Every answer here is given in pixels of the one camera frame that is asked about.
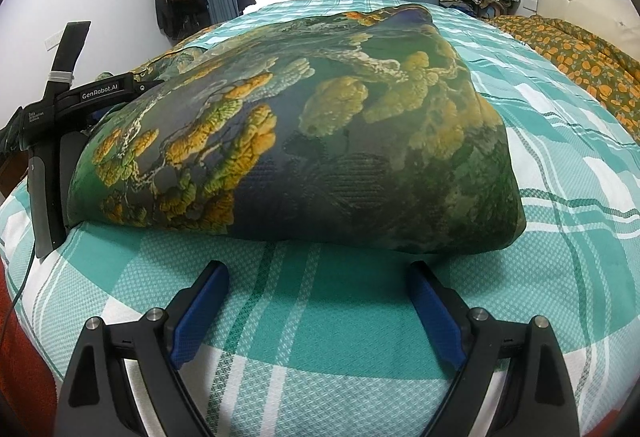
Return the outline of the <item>olive orange floral bedspread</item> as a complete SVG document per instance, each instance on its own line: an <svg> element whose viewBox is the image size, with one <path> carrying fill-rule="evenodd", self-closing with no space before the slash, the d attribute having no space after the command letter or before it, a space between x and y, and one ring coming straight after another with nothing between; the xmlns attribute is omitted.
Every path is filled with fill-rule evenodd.
<svg viewBox="0 0 640 437"><path fill-rule="evenodd" d="M639 139L639 62L607 40L560 19L501 15L490 24L524 42L596 98Z"/></svg>

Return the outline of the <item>cream headboard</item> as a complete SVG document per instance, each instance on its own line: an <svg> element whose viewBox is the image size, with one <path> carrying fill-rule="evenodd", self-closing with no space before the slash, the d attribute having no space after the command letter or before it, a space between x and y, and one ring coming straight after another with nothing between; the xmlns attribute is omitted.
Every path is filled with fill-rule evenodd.
<svg viewBox="0 0 640 437"><path fill-rule="evenodd" d="M626 0L537 0L536 13L580 26L639 59L639 15Z"/></svg>

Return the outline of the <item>green floral printed garment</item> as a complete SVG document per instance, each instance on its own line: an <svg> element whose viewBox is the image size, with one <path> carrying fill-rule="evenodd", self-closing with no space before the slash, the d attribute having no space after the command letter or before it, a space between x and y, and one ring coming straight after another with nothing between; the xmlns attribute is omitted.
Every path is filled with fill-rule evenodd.
<svg viewBox="0 0 640 437"><path fill-rule="evenodd" d="M101 120L66 210L415 254L504 249L526 226L506 125L420 4L210 48Z"/></svg>

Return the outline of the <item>teal white checked bedsheet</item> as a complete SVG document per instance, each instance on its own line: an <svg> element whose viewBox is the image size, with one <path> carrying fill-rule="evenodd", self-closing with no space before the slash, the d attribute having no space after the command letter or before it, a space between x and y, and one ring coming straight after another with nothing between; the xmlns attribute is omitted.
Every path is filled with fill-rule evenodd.
<svg viewBox="0 0 640 437"><path fill-rule="evenodd" d="M506 122L526 216L511 246L438 277L496 318L550 320L588 434L639 375L638 144L532 49L461 12L432 17ZM406 295L404 254L85 223L36 261L30 217L18 186L1 207L1 256L53 379L88 318L137 319L218 259L231 291L181 371L216 435L416 436L446 393L451 371Z"/></svg>

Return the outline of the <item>orange red clothing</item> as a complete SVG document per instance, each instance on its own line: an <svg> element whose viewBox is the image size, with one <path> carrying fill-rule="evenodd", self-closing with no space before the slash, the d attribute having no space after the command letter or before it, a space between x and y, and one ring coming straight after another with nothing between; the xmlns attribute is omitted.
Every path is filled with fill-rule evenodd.
<svg viewBox="0 0 640 437"><path fill-rule="evenodd" d="M1 435L52 436L53 376L23 331L1 270Z"/></svg>

